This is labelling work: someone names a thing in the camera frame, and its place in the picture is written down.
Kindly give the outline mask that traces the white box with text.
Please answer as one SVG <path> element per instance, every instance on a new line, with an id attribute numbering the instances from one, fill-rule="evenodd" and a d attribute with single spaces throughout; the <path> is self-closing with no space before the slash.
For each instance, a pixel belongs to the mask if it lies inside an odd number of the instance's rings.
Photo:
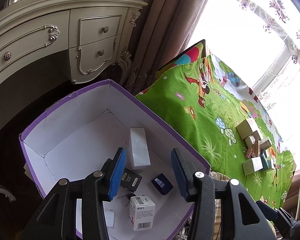
<path id="1" fill-rule="evenodd" d="M 242 167 L 244 175 L 248 176 L 263 169 L 262 160 L 260 157 L 248 159 L 242 163 Z"/>

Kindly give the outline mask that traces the black barcode box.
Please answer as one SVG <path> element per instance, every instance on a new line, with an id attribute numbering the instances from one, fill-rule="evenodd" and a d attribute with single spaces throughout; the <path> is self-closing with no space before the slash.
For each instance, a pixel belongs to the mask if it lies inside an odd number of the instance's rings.
<path id="1" fill-rule="evenodd" d="M 141 181 L 141 175 L 125 168 L 121 177 L 120 186 L 130 192 L 135 192 Z"/>

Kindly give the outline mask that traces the pink binder clip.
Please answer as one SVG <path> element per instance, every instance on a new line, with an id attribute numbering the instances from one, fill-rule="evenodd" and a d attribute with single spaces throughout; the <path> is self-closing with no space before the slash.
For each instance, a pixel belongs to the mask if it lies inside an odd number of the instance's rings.
<path id="1" fill-rule="evenodd" d="M 254 152 L 254 148 L 253 147 L 249 147 L 245 153 L 245 157 L 248 158 L 248 159 L 251 159 L 251 158 L 255 158 L 256 155 L 255 155 L 255 152 Z"/>

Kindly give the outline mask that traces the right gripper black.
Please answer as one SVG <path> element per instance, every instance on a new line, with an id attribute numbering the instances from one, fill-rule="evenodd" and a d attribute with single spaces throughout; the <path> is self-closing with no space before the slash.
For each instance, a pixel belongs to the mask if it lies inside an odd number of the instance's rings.
<path id="1" fill-rule="evenodd" d="M 272 221 L 281 233 L 282 239 L 300 239 L 300 220 L 293 218 L 283 208 L 273 209 L 264 202 L 256 202 L 267 220 Z"/>

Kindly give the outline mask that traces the small white flat box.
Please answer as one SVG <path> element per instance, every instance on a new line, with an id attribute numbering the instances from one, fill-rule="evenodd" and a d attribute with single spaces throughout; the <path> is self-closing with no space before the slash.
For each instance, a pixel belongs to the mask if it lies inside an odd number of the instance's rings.
<path id="1" fill-rule="evenodd" d="M 113 211 L 105 211 L 104 217 L 105 217 L 105 221 L 106 221 L 106 226 L 108 228 L 114 228 L 115 213 Z"/>

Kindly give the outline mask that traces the teal patterned box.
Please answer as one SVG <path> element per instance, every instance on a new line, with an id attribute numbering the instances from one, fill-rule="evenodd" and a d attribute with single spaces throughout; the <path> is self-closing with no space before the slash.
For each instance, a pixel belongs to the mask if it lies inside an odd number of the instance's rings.
<path id="1" fill-rule="evenodd" d="M 262 170 L 267 170 L 269 168 L 269 164 L 267 158 L 263 152 L 260 153 L 260 159 L 262 162 Z"/>

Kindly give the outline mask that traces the small white square box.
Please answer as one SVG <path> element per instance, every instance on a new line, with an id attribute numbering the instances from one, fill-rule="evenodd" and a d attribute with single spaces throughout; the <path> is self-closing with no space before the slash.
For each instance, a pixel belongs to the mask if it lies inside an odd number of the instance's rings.
<path id="1" fill-rule="evenodd" d="M 275 169 L 275 161 L 274 159 L 270 158 L 267 159 L 267 169 L 266 172 L 272 171 Z"/>

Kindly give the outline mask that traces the purple white cardboard box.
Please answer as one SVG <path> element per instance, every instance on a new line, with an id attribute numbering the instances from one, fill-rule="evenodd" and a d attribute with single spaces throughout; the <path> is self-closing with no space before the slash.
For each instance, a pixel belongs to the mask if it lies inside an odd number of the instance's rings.
<path id="1" fill-rule="evenodd" d="M 192 205 L 178 187 L 162 195 L 152 179 L 164 174 L 175 184 L 171 152 L 178 148 L 198 171 L 208 173 L 208 162 L 171 126 L 138 99 L 111 80 L 101 81 L 69 94 L 30 124 L 19 137 L 31 176 L 42 196 L 62 178 L 85 178 L 99 170 L 119 147 L 126 147 L 129 130 L 145 130 L 151 164 L 142 170 L 138 196 L 155 203 L 153 227 L 135 231 L 129 220 L 127 191 L 119 189 L 105 202 L 110 239 L 172 239 L 188 219 Z"/>

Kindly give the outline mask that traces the white medicine box blue logo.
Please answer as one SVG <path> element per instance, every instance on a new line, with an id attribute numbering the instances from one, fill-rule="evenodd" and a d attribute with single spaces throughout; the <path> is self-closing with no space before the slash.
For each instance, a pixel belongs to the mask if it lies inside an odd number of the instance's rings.
<path id="1" fill-rule="evenodd" d="M 260 151 L 265 151 L 268 148 L 271 147 L 271 140 L 269 137 L 263 138 L 262 140 L 260 140 L 259 142 L 259 146 L 260 146 Z"/>

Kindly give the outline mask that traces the white dental box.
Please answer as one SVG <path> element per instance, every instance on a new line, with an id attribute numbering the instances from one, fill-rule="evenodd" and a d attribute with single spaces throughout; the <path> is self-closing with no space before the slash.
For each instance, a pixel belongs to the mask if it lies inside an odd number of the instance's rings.
<path id="1" fill-rule="evenodd" d="M 254 157 L 259 157 L 261 152 L 261 141 L 255 140 L 251 148 L 253 149 Z"/>

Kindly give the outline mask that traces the white plastic holder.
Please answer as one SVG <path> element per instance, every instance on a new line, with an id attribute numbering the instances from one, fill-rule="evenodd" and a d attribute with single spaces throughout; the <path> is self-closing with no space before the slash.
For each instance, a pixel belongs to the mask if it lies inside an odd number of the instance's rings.
<path id="1" fill-rule="evenodd" d="M 247 136 L 244 140 L 247 147 L 254 147 L 256 139 L 253 135 Z"/>

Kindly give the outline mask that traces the white barcode medicine box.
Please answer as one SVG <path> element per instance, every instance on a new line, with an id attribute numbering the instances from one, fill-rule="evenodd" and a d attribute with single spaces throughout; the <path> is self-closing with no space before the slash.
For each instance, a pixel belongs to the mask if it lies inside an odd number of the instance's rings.
<path id="1" fill-rule="evenodd" d="M 155 203 L 148 196 L 132 196 L 129 220 L 134 231 L 149 230 L 153 226 Z"/>

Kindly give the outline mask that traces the long white box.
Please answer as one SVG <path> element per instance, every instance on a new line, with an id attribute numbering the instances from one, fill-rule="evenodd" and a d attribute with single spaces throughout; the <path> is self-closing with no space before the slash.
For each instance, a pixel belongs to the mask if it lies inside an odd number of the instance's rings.
<path id="1" fill-rule="evenodd" d="M 145 130 L 142 127 L 129 129 L 128 156 L 132 170 L 142 170 L 151 165 Z"/>

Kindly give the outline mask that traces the green cartoon tablecloth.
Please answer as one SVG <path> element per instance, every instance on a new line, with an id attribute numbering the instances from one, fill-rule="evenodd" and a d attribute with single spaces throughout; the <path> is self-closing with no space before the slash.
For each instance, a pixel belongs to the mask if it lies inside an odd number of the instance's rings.
<path id="1" fill-rule="evenodd" d="M 255 200 L 282 207 L 294 160 L 256 94 L 199 41 L 161 67 L 137 99 L 176 130 L 207 160 L 211 170 L 238 179 Z M 248 146 L 237 126 L 253 127 L 271 146 L 270 171 L 245 175 Z"/>

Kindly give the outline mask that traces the brown curtain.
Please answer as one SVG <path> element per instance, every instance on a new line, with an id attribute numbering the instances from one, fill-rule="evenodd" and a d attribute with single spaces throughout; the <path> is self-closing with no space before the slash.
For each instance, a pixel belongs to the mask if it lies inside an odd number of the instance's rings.
<path id="1" fill-rule="evenodd" d="M 132 94 L 149 87 L 157 70 L 185 50 L 208 0 L 144 0 L 129 51 L 133 64 L 125 81 Z"/>

